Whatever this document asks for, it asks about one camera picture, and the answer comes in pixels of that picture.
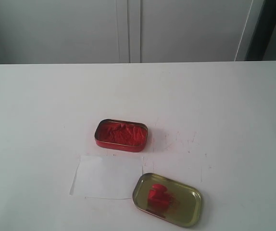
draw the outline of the tabletop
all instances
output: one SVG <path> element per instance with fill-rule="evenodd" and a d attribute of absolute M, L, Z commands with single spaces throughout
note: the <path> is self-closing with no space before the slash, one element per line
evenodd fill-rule
<path fill-rule="evenodd" d="M 146 149 L 98 147 L 106 118 L 146 124 Z M 71 196 L 80 155 L 141 156 L 197 188 L 192 230 L 276 230 L 276 62 L 0 65 L 0 231 L 183 230 Z"/>

